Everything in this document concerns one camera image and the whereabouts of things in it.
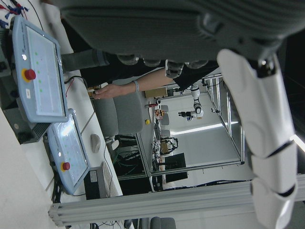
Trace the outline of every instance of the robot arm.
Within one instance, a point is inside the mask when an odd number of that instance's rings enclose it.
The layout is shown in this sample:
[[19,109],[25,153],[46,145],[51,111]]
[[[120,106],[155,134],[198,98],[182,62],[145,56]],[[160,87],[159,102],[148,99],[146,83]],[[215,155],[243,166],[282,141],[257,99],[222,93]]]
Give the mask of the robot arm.
[[251,191],[258,220],[269,229],[284,228],[296,195],[294,126],[276,57],[249,63],[230,50],[217,61],[240,115],[252,155]]
[[179,116],[187,118],[188,121],[191,121],[195,117],[203,117],[203,109],[199,102],[200,90],[199,87],[195,84],[191,86],[192,97],[194,100],[194,111],[184,112],[181,111],[178,113]]

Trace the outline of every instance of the red button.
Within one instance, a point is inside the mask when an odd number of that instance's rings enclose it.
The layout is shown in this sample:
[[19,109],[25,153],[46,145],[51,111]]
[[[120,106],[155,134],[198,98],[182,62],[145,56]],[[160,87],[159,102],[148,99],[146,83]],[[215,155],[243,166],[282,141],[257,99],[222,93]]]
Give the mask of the red button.
[[69,170],[70,169],[70,163],[69,162],[65,162],[62,164],[62,169],[63,170]]
[[24,72],[25,78],[27,80],[34,80],[36,79],[36,73],[32,69],[28,69]]

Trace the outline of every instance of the cardboard box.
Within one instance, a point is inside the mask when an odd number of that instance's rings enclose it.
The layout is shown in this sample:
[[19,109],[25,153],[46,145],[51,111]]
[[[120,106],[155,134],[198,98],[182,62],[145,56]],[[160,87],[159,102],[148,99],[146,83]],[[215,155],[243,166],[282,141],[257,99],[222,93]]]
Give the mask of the cardboard box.
[[167,96],[166,87],[145,91],[145,98]]

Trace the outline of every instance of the yellow ring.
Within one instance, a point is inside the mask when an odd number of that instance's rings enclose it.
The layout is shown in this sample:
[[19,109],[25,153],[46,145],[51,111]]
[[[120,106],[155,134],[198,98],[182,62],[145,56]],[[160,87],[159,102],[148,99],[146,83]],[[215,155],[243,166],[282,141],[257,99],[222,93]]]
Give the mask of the yellow ring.
[[21,70],[21,76],[22,76],[22,78],[24,79],[25,82],[29,83],[30,80],[28,80],[28,79],[25,77],[25,71],[26,71],[26,70],[27,70],[26,68],[23,68],[23,69]]

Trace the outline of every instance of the emergency stop button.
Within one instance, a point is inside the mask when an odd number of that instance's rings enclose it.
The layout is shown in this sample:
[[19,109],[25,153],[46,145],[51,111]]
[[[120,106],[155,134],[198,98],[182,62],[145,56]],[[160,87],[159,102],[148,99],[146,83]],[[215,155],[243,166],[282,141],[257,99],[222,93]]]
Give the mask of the emergency stop button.
[[33,69],[25,70],[24,76],[25,76],[25,78],[27,80],[34,80],[34,79],[36,79],[36,73],[34,72]]

